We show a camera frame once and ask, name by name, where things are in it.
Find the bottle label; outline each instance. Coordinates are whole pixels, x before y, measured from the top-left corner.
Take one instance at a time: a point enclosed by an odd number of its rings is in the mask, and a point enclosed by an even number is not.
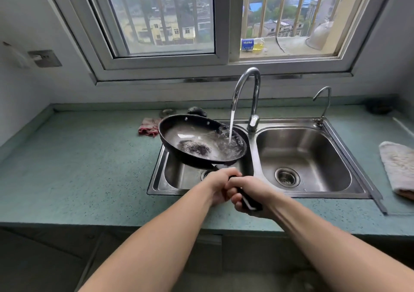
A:
[[[255,45],[254,39],[242,39],[241,40],[242,50],[253,50],[254,45]]]

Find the window bar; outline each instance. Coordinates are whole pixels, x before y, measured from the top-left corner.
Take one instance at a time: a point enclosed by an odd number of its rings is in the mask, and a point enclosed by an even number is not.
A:
[[[144,11],[144,0],[139,0],[139,2],[140,2],[142,14],[144,15],[145,25],[147,26],[149,39],[151,40],[151,43],[155,45],[154,37],[152,35],[151,25],[149,23],[149,18],[148,18],[147,12]]]
[[[309,29],[308,29],[308,33],[306,35],[309,35],[313,32],[313,27],[315,26],[316,16],[318,15],[318,11],[319,11],[321,2],[322,2],[322,0],[318,0],[318,3],[316,4],[315,11],[313,12],[312,23],[310,24]]]
[[[296,17],[295,17],[295,23],[293,24],[293,33],[292,33],[292,37],[296,37],[296,28],[297,28],[297,26],[298,26],[299,17],[300,17],[300,15],[301,15],[303,1],[304,1],[304,0],[300,0],[300,1],[299,1],[298,11],[296,12]]]
[[[259,36],[258,36],[259,38],[262,36],[263,24],[265,23],[266,7],[267,7],[267,0],[263,0],[263,2],[262,2],[262,16],[260,18],[260,28],[259,28]]]
[[[244,13],[243,18],[241,20],[241,38],[246,39],[247,36],[247,22],[248,22],[248,15],[249,15],[249,0],[243,0],[244,6]]]
[[[198,34],[198,16],[197,16],[197,0],[191,0],[193,2],[193,18],[194,18],[194,32],[195,32],[195,42],[199,42]]]
[[[183,25],[181,23],[181,12],[179,7],[179,0],[174,0],[174,6],[176,7],[176,16],[177,16],[177,24],[179,26],[179,32],[180,32],[180,39],[182,42],[184,42],[184,34],[183,34]]]
[[[163,32],[164,32],[165,43],[168,44],[168,42],[169,42],[169,40],[168,40],[168,31],[167,31],[167,26],[165,24],[164,10],[163,10],[163,7],[162,7],[161,0],[157,0],[157,4],[158,4],[158,9],[159,9],[159,16],[161,17],[161,25],[162,25],[162,29],[163,29]]]
[[[132,20],[131,12],[129,11],[129,8],[128,8],[127,0],[122,0],[122,5],[125,8],[125,13],[127,14],[128,22],[129,22],[129,24],[131,26],[132,35],[133,35],[134,39],[137,41],[137,43],[138,43],[139,42],[139,39],[138,39],[137,30],[135,29],[134,21]]]
[[[332,22],[334,20],[334,18],[335,18],[336,10],[338,8],[338,5],[339,5],[339,2],[340,1],[341,0],[336,0],[336,2],[335,2],[334,8],[333,8],[332,13],[331,13],[331,17],[329,17],[329,21],[330,22]]]
[[[214,0],[210,0],[210,38],[214,41]]]
[[[274,33],[274,36],[275,36],[276,38],[277,38],[277,35],[279,34],[280,23],[282,22],[282,15],[283,15],[284,1],[285,1],[285,0],[280,0],[280,6],[279,6],[279,17],[277,18],[276,32]]]

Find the white towel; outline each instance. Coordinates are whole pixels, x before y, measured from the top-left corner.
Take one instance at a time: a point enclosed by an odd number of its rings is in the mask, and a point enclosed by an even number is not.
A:
[[[414,200],[414,149],[383,142],[380,144],[380,154],[392,190]]]

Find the window pane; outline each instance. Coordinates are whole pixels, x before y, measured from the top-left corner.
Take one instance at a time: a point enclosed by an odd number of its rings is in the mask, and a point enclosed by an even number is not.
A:
[[[337,55],[361,0],[244,0],[244,4],[240,59],[283,59]]]
[[[214,53],[213,0],[109,0],[130,56]]]

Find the person's left arm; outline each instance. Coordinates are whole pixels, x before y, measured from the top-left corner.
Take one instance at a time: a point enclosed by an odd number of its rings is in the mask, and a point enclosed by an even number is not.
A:
[[[169,291],[184,269],[207,212],[227,200],[236,168],[212,172],[162,214],[132,234],[80,292]]]

